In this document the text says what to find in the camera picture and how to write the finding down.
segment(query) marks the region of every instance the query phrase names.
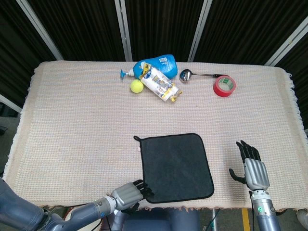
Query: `textured table cover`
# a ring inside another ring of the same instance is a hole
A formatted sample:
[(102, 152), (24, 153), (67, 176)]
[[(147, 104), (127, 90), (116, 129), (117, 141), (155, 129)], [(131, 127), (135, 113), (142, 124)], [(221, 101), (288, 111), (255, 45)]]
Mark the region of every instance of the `textured table cover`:
[(260, 152), (275, 208), (308, 207), (307, 137), (289, 74), (255, 65), (178, 63), (179, 72), (228, 74), (237, 87), (221, 98), (213, 92), (212, 78), (193, 76), (183, 84), (176, 77), (183, 94), (165, 103), (149, 89), (132, 93), (132, 78), (120, 80), (120, 69), (134, 64), (56, 61), (35, 70), (4, 173), (19, 196), (37, 205), (96, 200), (142, 179), (134, 135), (197, 133), (205, 144), (213, 196), (142, 201), (142, 207), (251, 207), (247, 187), (228, 171), (244, 175), (235, 144), (241, 139)]

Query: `duct tape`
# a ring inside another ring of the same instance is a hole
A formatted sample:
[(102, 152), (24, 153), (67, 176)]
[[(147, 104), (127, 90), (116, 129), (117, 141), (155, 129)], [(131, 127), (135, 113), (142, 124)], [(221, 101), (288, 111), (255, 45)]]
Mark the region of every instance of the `duct tape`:
[(216, 79), (213, 86), (216, 95), (228, 97), (235, 90), (236, 83), (230, 76), (220, 76)]

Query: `floor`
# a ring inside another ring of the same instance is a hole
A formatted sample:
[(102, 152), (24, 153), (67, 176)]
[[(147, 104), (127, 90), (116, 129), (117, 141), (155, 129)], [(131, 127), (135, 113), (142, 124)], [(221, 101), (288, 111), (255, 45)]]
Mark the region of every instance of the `floor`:
[[(8, 154), (10, 153), (10, 148), (13, 142), (13, 137), (17, 131), (17, 126), (19, 124), (19, 117), (1, 117), (0, 116), (0, 126), (7, 127), (8, 130), (4, 135), (0, 136), (0, 173), (3, 172), (5, 164), (8, 160)], [(65, 211), (57, 211), (60, 214), (65, 213)], [(200, 210), (201, 216), (201, 231), (203, 227), (206, 226), (212, 218), (212, 211), (210, 209)], [(251, 221), (251, 210), (249, 210), (250, 225)], [(281, 229), (283, 231), (305, 231), (305, 229), (298, 222), (295, 211), (288, 209), (284, 214), (278, 217)], [(240, 209), (222, 209), (217, 215), (217, 224), (219, 231), (243, 231), (242, 222), (242, 212)], [(0, 224), (0, 231), (15, 231), (16, 229), (9, 228), (3, 224)]]

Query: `blue detergent bottle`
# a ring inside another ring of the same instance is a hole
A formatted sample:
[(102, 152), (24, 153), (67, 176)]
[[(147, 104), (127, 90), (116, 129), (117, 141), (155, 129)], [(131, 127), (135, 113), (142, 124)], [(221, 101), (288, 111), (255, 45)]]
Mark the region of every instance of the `blue detergent bottle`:
[(141, 60), (137, 62), (133, 69), (129, 70), (127, 73), (124, 73), (121, 70), (121, 78), (124, 78), (124, 76), (134, 76), (136, 79), (139, 79), (139, 76), (143, 73), (143, 69), (141, 67), (142, 62), (151, 64), (169, 79), (174, 78), (178, 74), (178, 67), (174, 56), (172, 54), (165, 54), (156, 58)]

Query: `dark gray cloth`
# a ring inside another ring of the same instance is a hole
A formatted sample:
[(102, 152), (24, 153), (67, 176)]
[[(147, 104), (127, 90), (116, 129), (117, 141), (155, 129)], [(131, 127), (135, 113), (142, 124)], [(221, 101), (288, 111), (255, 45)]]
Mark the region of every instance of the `dark gray cloth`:
[(181, 134), (140, 139), (143, 180), (152, 189), (150, 203), (210, 197), (214, 184), (199, 135)]

